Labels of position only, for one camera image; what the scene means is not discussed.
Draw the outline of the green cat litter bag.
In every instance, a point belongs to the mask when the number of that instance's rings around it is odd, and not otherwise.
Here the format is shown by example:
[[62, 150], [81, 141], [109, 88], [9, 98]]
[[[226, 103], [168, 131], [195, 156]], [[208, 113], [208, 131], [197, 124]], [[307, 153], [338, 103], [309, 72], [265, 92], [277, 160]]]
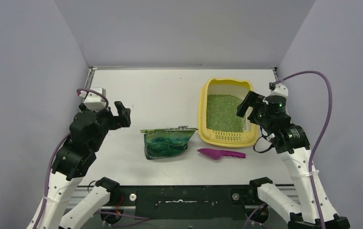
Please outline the green cat litter bag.
[[157, 160], [180, 156], [188, 149], [188, 142], [194, 131], [152, 131], [140, 130], [144, 140], [144, 154], [147, 160]]

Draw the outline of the yellow litter box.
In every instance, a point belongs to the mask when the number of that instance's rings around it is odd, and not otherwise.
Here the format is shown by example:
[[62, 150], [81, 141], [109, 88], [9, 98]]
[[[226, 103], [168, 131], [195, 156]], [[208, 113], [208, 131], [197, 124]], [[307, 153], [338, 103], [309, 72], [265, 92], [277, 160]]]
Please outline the yellow litter box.
[[252, 146], [259, 137], [259, 128], [247, 120], [252, 109], [244, 116], [245, 127], [241, 132], [225, 132], [210, 129], [207, 126], [207, 101], [209, 95], [231, 95], [244, 99], [254, 88], [248, 80], [211, 78], [201, 88], [198, 103], [198, 134], [200, 138], [211, 145], [242, 148]]

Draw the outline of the magenta plastic scoop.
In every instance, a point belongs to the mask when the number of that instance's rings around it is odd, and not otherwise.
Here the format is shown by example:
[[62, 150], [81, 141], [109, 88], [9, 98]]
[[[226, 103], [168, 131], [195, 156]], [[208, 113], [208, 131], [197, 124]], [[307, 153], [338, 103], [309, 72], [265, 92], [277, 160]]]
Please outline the magenta plastic scoop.
[[229, 151], [229, 150], [217, 150], [210, 148], [201, 148], [197, 150], [202, 155], [211, 158], [212, 160], [220, 160], [222, 157], [236, 157], [236, 158], [246, 158], [245, 153]]

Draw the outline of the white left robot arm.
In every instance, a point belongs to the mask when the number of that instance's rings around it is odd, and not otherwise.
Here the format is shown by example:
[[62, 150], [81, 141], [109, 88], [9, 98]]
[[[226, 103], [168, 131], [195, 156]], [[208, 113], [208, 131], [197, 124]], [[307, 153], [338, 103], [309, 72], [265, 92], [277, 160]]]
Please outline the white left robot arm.
[[110, 107], [89, 109], [80, 104], [65, 136], [55, 149], [45, 179], [40, 205], [29, 223], [30, 229], [56, 229], [77, 186], [96, 160], [110, 130], [130, 127], [130, 112], [120, 101], [114, 103], [118, 115]]

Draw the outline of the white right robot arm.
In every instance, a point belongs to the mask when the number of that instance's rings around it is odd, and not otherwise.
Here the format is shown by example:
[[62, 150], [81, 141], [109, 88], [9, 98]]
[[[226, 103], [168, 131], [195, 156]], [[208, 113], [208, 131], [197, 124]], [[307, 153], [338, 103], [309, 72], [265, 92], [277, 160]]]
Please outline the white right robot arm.
[[319, 172], [311, 161], [311, 148], [305, 131], [291, 122], [286, 113], [286, 98], [263, 96], [249, 91], [237, 107], [243, 117], [267, 133], [267, 140], [284, 162], [299, 197], [299, 203], [280, 191], [268, 177], [251, 180], [248, 199], [270, 206], [287, 223], [289, 229], [348, 229], [350, 223], [340, 216], [328, 199], [319, 180]]

